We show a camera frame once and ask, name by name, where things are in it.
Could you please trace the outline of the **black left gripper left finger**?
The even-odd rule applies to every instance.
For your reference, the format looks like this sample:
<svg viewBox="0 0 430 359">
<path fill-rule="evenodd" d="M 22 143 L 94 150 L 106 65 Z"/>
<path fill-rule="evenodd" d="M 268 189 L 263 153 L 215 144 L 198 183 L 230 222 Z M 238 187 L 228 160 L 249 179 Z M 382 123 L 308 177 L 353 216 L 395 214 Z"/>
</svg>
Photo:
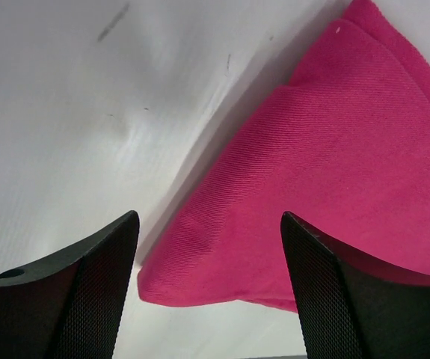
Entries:
<svg viewBox="0 0 430 359">
<path fill-rule="evenodd" d="M 0 274 L 0 358 L 111 358 L 138 243 L 129 211 Z"/>
</svg>

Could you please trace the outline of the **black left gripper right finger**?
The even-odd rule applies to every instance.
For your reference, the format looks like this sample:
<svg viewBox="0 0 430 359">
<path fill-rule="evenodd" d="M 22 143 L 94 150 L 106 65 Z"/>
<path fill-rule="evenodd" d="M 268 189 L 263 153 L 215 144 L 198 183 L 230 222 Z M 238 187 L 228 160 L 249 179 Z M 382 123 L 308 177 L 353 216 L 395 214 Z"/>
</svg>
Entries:
<svg viewBox="0 0 430 359">
<path fill-rule="evenodd" d="M 309 358 L 430 358 L 430 275 L 362 252 L 291 212 L 280 231 Z"/>
</svg>

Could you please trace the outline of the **pink trousers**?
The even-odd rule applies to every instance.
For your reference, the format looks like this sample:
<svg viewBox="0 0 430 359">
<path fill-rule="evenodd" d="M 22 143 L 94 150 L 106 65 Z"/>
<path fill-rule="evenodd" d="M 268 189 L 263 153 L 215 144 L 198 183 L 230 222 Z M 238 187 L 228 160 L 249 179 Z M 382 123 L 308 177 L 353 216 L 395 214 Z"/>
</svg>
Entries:
<svg viewBox="0 0 430 359">
<path fill-rule="evenodd" d="M 141 300 L 295 310 L 284 212 L 430 274 L 430 66 L 371 1 L 353 1 L 234 135 L 145 259 Z"/>
</svg>

